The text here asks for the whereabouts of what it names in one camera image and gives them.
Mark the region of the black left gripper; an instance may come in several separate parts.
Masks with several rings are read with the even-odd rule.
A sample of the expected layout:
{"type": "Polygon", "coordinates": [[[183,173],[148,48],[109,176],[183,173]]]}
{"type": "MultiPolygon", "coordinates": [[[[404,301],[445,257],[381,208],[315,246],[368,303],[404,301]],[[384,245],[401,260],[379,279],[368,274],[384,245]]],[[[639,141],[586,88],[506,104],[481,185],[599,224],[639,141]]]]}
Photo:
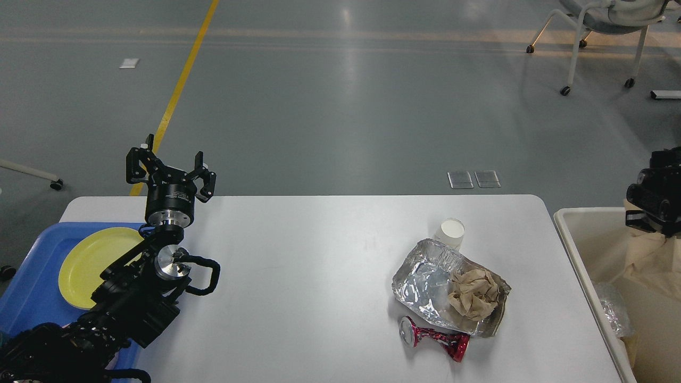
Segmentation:
{"type": "Polygon", "coordinates": [[[163,184],[171,179],[167,166],[152,151],[155,136],[148,134],[143,145],[134,146],[126,155],[126,182],[150,185],[147,191],[144,220],[152,226],[173,224],[187,228],[195,220],[195,198],[207,203],[214,196],[217,174],[204,164],[198,151],[194,169],[184,176],[184,184],[163,184]],[[201,179],[202,187],[195,181],[201,179]]]}

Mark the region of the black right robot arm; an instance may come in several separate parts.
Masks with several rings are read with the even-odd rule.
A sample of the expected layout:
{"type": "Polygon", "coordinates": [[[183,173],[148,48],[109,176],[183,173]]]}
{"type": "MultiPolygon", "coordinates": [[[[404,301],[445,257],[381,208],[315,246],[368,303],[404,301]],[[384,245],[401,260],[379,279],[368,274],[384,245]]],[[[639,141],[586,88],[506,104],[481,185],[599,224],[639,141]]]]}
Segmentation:
{"type": "Polygon", "coordinates": [[[653,151],[649,167],[627,188],[625,224],[646,233],[676,237],[680,231],[680,148],[653,151]]]}

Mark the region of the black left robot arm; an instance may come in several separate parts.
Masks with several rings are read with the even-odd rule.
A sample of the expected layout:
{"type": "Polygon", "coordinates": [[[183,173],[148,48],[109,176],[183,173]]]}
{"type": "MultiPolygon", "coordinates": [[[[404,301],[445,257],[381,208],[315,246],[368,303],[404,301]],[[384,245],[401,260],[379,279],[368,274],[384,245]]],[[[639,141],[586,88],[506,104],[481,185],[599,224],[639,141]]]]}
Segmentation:
{"type": "Polygon", "coordinates": [[[155,341],[179,315],[182,294],[214,293],[220,264],[191,255],[180,243],[194,223],[196,201],[214,195],[217,175],[202,151],[189,172],[166,165],[153,152],[154,142],[149,134],[126,157],[126,181],[148,189],[139,243],[100,272],[94,305],[76,321],[36,325],[2,346],[2,382],[149,382],[143,369],[109,365],[131,344],[155,341]]]}

